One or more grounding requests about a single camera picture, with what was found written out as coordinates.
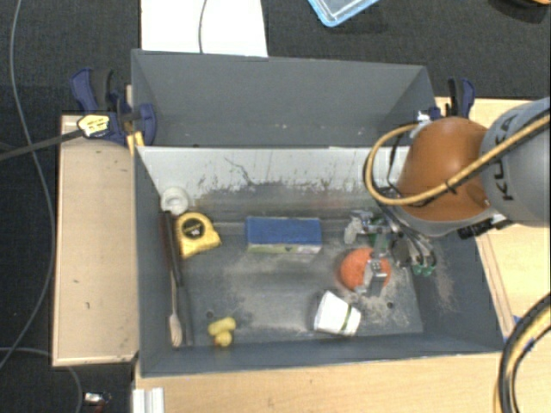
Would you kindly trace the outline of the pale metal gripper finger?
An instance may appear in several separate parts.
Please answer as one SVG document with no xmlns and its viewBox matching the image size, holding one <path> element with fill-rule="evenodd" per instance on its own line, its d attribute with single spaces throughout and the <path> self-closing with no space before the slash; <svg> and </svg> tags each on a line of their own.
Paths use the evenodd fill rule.
<svg viewBox="0 0 551 413">
<path fill-rule="evenodd" d="M 377 261 L 365 262 L 359 269 L 361 277 L 354 286 L 354 292 L 358 294 L 372 294 L 374 292 L 375 276 L 377 273 Z"/>
<path fill-rule="evenodd" d="M 386 285 L 388 278 L 388 273 L 383 271 L 373 272 L 372 279 L 368 287 L 368 296 L 369 297 L 380 297 L 383 288 Z"/>
</svg>

